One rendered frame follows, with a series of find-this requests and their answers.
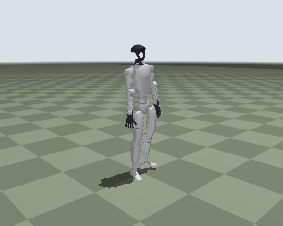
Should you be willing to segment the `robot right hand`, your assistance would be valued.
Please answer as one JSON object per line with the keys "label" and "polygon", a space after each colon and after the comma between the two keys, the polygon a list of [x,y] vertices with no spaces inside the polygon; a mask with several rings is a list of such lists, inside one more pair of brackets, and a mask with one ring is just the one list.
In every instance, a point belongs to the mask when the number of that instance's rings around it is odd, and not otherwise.
{"label": "robot right hand", "polygon": [[[130,128],[134,128],[134,126],[133,126],[133,122],[135,123],[135,125],[137,125],[136,124],[136,122],[134,121],[134,118],[133,118],[133,110],[132,110],[132,115],[128,115],[127,114],[127,118],[126,118],[126,124],[125,124],[125,126],[127,127],[127,123],[128,123],[128,128],[130,127]],[[131,124],[132,124],[132,127],[131,127]]]}

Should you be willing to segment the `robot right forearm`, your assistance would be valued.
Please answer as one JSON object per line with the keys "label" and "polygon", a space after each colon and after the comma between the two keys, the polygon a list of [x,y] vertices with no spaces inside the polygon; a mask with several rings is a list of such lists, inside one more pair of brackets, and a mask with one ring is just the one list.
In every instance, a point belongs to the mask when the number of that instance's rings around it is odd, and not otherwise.
{"label": "robot right forearm", "polygon": [[127,104],[128,104],[128,106],[127,106],[127,114],[128,115],[132,115],[132,110],[133,110],[133,108],[134,108],[134,106],[133,106],[133,97],[131,97],[130,96],[130,90],[129,89],[127,89],[127,91],[126,91],[126,100],[127,100]]}

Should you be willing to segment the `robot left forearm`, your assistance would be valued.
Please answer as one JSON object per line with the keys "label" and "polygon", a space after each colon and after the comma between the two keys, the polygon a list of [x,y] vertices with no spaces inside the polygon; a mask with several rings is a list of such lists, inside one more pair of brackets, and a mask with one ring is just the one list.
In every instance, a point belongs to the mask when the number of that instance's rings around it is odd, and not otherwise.
{"label": "robot left forearm", "polygon": [[153,104],[157,105],[158,94],[157,94],[157,87],[155,89],[150,90],[152,93]]}

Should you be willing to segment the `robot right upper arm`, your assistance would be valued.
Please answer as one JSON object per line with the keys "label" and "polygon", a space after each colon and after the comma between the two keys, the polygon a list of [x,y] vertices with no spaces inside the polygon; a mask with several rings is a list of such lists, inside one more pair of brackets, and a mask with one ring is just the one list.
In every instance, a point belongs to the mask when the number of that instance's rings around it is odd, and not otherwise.
{"label": "robot right upper arm", "polygon": [[130,67],[125,69],[125,84],[126,84],[126,90],[130,90],[130,95],[135,95],[135,90],[132,88],[133,85],[133,76],[134,76],[134,67]]}

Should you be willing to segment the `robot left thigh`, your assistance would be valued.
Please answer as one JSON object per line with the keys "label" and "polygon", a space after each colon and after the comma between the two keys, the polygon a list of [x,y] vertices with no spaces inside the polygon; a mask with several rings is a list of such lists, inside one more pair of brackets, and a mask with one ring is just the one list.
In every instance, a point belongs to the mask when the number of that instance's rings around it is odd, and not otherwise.
{"label": "robot left thigh", "polygon": [[152,138],[155,128],[156,128],[157,116],[156,116],[155,107],[149,105],[149,111],[146,112],[145,114],[148,115],[146,119],[147,133],[144,133],[142,135],[142,141],[144,143],[147,143]]}

